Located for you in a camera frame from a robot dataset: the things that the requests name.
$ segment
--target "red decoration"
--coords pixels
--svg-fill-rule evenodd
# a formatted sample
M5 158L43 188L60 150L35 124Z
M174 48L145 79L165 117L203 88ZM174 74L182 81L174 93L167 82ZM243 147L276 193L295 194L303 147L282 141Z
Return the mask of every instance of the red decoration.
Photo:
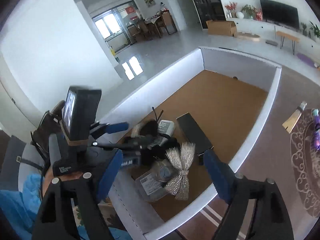
M262 22L262 10L256 12L256 20Z
M127 14L130 14L134 13L136 10L132 6L129 6L125 9L125 11L127 12Z
M238 5L237 2L230 2L229 4L225 5L225 8L234 12L234 11L236 11L237 5Z

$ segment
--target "tv cabinet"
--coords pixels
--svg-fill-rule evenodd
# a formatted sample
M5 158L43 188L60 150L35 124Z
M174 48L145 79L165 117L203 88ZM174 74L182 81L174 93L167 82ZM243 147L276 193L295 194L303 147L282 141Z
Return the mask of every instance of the tv cabinet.
M315 61L320 62L320 44L316 43L309 37L302 35L302 33L295 32L293 30L281 27L276 24L260 22L250 19L227 18L227 21L234 21L237 26L238 32L257 34L263 40L272 40L278 42L279 46L281 43L281 38L276 35L277 31L281 31L289 35L295 36L298 39L300 39L299 43L296 44L296 52L303 53L311 57ZM288 51L292 51L291 41L285 41L284 47Z

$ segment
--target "red vase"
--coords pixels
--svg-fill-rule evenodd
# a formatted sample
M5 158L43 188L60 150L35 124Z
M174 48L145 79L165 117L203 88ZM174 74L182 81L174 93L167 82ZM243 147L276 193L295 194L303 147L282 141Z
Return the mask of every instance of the red vase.
M262 10L256 12L256 20L262 22Z

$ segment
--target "black cabinet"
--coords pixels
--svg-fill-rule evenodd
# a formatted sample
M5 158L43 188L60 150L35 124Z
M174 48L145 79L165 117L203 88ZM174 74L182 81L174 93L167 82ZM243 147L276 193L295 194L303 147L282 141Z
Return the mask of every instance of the black cabinet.
M220 0L194 0L202 28L207 29L206 21L225 21L225 14Z

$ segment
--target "silver bow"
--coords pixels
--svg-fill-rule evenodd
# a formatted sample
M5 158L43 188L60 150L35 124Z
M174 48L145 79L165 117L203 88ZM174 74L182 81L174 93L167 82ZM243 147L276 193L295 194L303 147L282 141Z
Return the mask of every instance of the silver bow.
M169 180L164 189L175 195L177 200L187 200L189 197L188 169L193 162L195 149L195 144L184 142L181 146L181 154L177 148L171 148L166 151L169 161L179 173Z

